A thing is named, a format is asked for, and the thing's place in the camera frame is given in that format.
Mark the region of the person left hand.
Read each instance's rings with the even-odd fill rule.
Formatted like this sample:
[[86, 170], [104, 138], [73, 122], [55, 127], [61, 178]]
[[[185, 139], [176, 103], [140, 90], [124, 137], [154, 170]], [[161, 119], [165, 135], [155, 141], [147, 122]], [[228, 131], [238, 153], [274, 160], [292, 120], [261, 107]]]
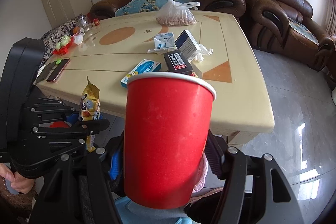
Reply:
[[0, 163], [0, 171], [1, 176], [8, 180], [11, 187], [19, 193], [29, 193], [35, 184], [35, 179], [25, 178], [18, 172], [13, 173], [4, 163]]

